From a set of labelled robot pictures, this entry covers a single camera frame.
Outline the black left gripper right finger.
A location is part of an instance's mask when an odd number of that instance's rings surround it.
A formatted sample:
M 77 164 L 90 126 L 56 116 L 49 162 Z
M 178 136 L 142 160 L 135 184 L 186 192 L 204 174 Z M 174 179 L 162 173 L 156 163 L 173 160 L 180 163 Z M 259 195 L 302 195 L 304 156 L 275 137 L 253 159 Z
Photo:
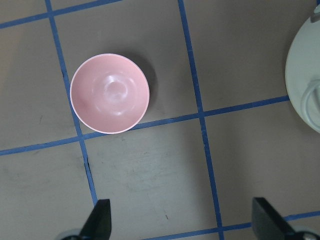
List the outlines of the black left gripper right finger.
M 252 199 L 251 226 L 258 240 L 318 240 L 320 235 L 293 228 L 264 197 Z

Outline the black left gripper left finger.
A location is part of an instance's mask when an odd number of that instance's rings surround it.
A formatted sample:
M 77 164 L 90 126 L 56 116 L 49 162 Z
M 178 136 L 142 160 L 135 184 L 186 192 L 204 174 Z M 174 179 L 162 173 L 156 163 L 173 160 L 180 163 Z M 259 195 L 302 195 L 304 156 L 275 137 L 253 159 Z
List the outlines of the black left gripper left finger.
M 112 233 L 111 201 L 100 199 L 95 204 L 79 233 L 60 233 L 57 240 L 109 240 Z

